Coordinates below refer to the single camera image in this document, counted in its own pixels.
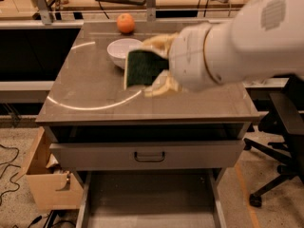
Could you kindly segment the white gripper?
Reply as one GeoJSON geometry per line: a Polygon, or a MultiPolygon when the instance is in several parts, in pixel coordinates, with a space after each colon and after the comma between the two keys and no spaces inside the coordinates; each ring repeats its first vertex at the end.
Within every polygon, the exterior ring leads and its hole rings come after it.
{"type": "Polygon", "coordinates": [[[160,34],[144,40],[142,49],[168,58],[170,70],[163,70],[143,91],[144,96],[181,92],[182,88],[202,91],[221,86],[222,82],[212,73],[205,54],[208,35],[217,27],[217,24],[205,22],[186,27],[179,34],[160,34]]]}

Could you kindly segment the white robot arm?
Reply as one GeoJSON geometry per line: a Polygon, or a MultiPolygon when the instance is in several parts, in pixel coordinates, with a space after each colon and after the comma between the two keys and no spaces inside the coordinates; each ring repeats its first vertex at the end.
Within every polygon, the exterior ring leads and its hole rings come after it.
{"type": "Polygon", "coordinates": [[[304,0],[251,0],[234,19],[166,36],[169,68],[144,94],[304,73],[304,0]]]}

